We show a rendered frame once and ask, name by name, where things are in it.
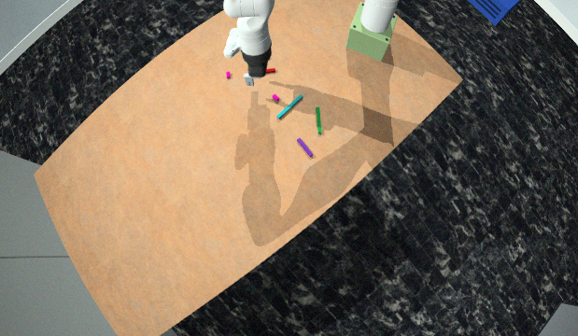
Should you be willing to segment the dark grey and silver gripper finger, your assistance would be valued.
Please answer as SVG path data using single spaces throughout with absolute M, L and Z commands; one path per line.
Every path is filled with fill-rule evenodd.
M 246 81 L 247 86 L 254 86 L 253 78 L 260 79 L 261 77 L 250 77 L 249 74 L 244 74 L 244 79 Z

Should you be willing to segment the turquoise rod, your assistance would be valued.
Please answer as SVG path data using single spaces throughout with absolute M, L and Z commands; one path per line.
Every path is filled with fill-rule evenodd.
M 293 102 L 291 102 L 284 110 L 282 110 L 276 117 L 278 119 L 281 119 L 291 108 L 293 108 L 301 99 L 303 99 L 303 96 L 300 94 Z

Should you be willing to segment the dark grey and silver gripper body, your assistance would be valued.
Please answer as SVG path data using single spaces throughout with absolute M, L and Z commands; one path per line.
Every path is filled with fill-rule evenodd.
M 267 69 L 267 61 L 271 58 L 272 40 L 270 34 L 256 44 L 248 44 L 243 42 L 238 34 L 237 28 L 230 31 L 225 49 L 224 56 L 232 58 L 238 51 L 241 50 L 243 59 L 247 63 L 248 74 L 250 77 L 265 77 Z

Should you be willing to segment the purple rod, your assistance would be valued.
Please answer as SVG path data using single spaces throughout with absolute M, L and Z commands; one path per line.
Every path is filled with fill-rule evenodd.
M 303 142 L 303 140 L 301 138 L 297 139 L 298 143 L 302 146 L 302 148 L 305 150 L 305 152 L 308 154 L 309 157 L 313 156 L 313 153 L 310 151 L 310 149 L 306 146 L 306 144 Z

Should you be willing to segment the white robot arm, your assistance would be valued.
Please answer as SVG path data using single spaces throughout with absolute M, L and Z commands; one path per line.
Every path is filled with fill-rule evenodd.
M 362 25 L 375 33 L 385 32 L 398 2 L 365 0 L 360 17 Z M 239 18 L 237 29 L 240 39 L 248 44 L 256 44 L 269 34 L 268 20 L 274 5 L 275 0 L 224 0 L 224 11 L 231 18 Z

